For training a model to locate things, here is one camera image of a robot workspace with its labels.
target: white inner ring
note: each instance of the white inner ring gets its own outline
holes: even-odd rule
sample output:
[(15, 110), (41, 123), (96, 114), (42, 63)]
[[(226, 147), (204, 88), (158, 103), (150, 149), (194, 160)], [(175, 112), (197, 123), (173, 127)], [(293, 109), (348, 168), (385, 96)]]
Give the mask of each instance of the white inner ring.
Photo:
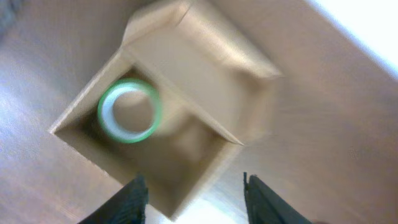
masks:
[(104, 103), (102, 105), (102, 120), (106, 129), (112, 133), (114, 136), (126, 140), (138, 139), (143, 137), (152, 127), (153, 124), (143, 132), (134, 132), (128, 131), (124, 129), (122, 126), (118, 124), (114, 115), (113, 115), (113, 105), (114, 102), (124, 93), (132, 92), (132, 91), (142, 91), (134, 86), (118, 86), (113, 91), (109, 93), (109, 95), (104, 99)]

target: green tape roll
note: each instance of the green tape roll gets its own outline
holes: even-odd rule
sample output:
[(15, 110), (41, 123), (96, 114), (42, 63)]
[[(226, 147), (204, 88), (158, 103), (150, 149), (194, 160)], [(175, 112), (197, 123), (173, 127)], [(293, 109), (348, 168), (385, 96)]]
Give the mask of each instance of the green tape roll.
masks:
[[(118, 124), (113, 115), (114, 102), (124, 93), (143, 91), (154, 107), (154, 119), (152, 125), (142, 132), (128, 131)], [(116, 141), (134, 143), (148, 138), (158, 127), (162, 116), (162, 104), (159, 93), (148, 83), (133, 78), (125, 78), (113, 84), (98, 103), (98, 121), (107, 135)]]

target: open box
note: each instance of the open box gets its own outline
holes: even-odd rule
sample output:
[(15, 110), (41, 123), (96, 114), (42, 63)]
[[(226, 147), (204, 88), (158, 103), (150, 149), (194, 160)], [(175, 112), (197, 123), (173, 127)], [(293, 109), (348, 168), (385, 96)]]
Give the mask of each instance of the open box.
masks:
[[(209, 20), (211, 29), (198, 22)], [(149, 203), (174, 219), (244, 142), (268, 131), (278, 74), (211, 5), (158, 2), (132, 16), (120, 49), (50, 132), (122, 184), (144, 174)], [(102, 94), (125, 77), (151, 83), (163, 105), (157, 130), (134, 144), (108, 138), (96, 117)]]

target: brown table surface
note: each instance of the brown table surface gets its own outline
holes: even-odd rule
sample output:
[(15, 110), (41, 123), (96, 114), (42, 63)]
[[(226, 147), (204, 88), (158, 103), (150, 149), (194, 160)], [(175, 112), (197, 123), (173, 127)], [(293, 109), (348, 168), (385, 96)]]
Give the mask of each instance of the brown table surface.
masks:
[[(76, 223), (121, 188), (47, 129), (143, 2), (27, 1), (2, 37), (0, 223)], [(397, 82), (303, 0), (214, 2), (285, 77), (273, 135), (248, 145), (180, 222), (247, 223), (243, 171), (311, 220), (396, 222)]]

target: dark object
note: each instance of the dark object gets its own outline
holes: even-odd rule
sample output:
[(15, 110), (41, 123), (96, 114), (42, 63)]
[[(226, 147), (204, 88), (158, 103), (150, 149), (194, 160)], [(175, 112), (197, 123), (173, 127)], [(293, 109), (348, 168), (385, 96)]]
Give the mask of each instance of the dark object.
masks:
[(0, 37), (14, 21), (23, 0), (0, 0)]
[(250, 224), (311, 224), (257, 176), (244, 176), (244, 199)]
[(147, 203), (148, 188), (145, 186), (144, 177), (139, 174), (80, 223), (144, 224)]

